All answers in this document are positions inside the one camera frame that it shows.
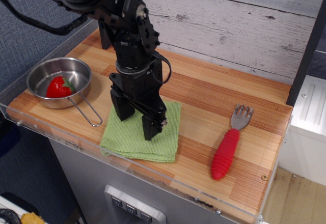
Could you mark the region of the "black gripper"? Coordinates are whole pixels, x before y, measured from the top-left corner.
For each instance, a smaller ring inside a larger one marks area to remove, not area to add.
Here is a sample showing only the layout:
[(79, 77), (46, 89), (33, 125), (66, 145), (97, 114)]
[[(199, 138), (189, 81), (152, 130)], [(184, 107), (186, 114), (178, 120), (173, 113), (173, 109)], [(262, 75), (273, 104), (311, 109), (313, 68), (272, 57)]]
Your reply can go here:
[(141, 73), (111, 73), (111, 99), (118, 118), (124, 121), (135, 110), (143, 114), (143, 132), (145, 140), (150, 141), (162, 132), (167, 123), (166, 107), (159, 95), (162, 80), (162, 61), (158, 58)]

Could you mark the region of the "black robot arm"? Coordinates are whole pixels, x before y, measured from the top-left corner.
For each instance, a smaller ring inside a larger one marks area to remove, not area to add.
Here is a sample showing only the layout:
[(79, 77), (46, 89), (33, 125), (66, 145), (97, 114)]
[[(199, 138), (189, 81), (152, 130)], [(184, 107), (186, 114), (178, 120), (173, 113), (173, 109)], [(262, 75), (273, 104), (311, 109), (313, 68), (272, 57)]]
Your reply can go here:
[(159, 90), (165, 57), (156, 51), (159, 33), (149, 20), (143, 0), (54, 0), (68, 11), (98, 21), (103, 48), (116, 53), (111, 98), (120, 120), (142, 113), (143, 132), (151, 140), (167, 122)]

